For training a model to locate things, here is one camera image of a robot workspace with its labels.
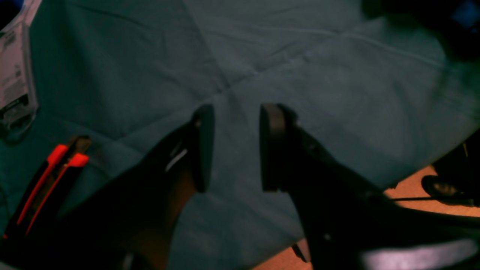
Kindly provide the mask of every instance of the black shoe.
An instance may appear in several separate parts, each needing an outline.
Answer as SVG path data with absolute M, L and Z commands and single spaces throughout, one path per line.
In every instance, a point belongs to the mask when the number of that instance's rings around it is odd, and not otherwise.
M 464 191 L 455 186 L 448 179 L 443 179 L 440 176 L 427 175 L 422 178 L 421 186 L 423 190 L 432 197 L 445 197 L 445 196 L 465 196 L 467 195 Z M 449 199 L 449 200 L 438 200 L 439 202 L 446 205 L 462 205 L 467 207 L 475 207 L 476 203 L 474 199 Z

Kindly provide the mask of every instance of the cloth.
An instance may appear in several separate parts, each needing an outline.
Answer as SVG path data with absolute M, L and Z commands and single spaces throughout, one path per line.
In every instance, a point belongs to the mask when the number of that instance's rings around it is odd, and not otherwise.
M 288 195 L 261 190 L 263 102 L 296 110 L 379 188 L 430 164 L 479 127 L 479 64 L 369 2 L 43 0 L 31 27 L 41 108 L 22 143 L 0 143 L 0 228 L 57 144 L 94 141 L 65 213 L 207 102 L 211 186 L 184 208 L 169 269 L 252 268 L 303 237 Z

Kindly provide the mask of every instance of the shoe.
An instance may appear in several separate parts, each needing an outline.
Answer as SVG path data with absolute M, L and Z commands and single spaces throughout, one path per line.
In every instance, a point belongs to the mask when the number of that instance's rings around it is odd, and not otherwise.
M 445 196 L 464 196 L 466 193 L 460 190 L 457 186 L 452 184 L 447 179 L 443 179 L 440 176 L 427 175 L 422 178 L 421 186 L 423 190 L 432 197 L 445 197 Z M 474 199 L 458 199 L 458 200 L 438 200 L 446 205 L 462 205 L 467 207 L 475 207 Z

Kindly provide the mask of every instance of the red stripe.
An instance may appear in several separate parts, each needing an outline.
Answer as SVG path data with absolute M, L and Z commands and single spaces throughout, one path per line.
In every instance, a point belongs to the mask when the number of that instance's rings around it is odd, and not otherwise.
M 25 215 L 27 214 L 27 211 L 30 209 L 32 206 L 32 203 L 40 191 L 40 189 L 43 187 L 45 182 L 47 181 L 48 177 L 52 173 L 53 168 L 60 162 L 61 158 L 67 153 L 68 147 L 65 145 L 58 145 L 55 150 L 50 154 L 50 156 L 47 158 L 48 162 L 48 167 L 45 169 L 43 172 L 43 175 L 40 177 L 40 180 L 38 180 L 37 184 L 35 185 L 35 188 L 33 189 L 32 193 L 30 194 L 30 197 L 28 197 L 27 202 L 24 205 L 24 208 L 22 212 L 20 213 L 20 216 L 17 220 L 17 225 L 20 225 L 20 223 L 23 221 L 25 218 Z
M 55 183 L 53 183 L 53 186 L 52 188 L 48 191 L 47 195 L 45 196 L 45 198 L 43 199 L 42 201 L 42 204 L 40 205 L 40 207 L 37 209 L 37 211 L 35 212 L 35 215 L 33 216 L 32 218 L 32 221 L 30 222 L 30 225 L 28 226 L 28 229 L 25 233 L 25 235 L 28 234 L 28 232 L 30 231 L 30 229 L 32 228 L 38 214 L 40 213 L 40 211 L 42 210 L 42 207 L 43 205 L 45 204 L 45 202 L 48 200 L 48 197 L 52 194 L 52 192 L 55 190 L 55 187 L 57 186 L 58 182 L 60 182 L 60 180 L 62 179 L 63 175 L 65 174 L 65 172 L 67 171 L 68 168 L 70 167 L 84 167 L 87 162 L 89 160 L 89 157 L 86 156 L 86 155 L 82 155 L 82 154 L 75 154 L 75 156 L 72 158 L 72 160 L 70 162 L 68 162 L 67 166 L 65 167 L 65 169 L 61 172 L 61 174 L 58 176 L 58 178 L 55 180 Z

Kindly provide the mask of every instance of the wooden floor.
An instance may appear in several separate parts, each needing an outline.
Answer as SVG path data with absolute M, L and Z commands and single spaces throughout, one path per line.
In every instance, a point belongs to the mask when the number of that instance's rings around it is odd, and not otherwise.
M 436 175 L 431 167 L 427 167 L 398 184 L 396 189 L 389 189 L 385 194 L 392 198 L 402 197 L 427 197 L 428 194 L 421 187 L 421 179 L 425 175 Z M 464 206 L 448 206 L 438 201 L 405 201 L 399 205 L 407 208 L 418 209 L 430 212 L 439 212 L 453 215 L 480 217 L 480 208 Z M 311 270 L 310 263 L 304 263 L 297 258 L 291 248 L 288 248 L 271 258 L 254 270 Z

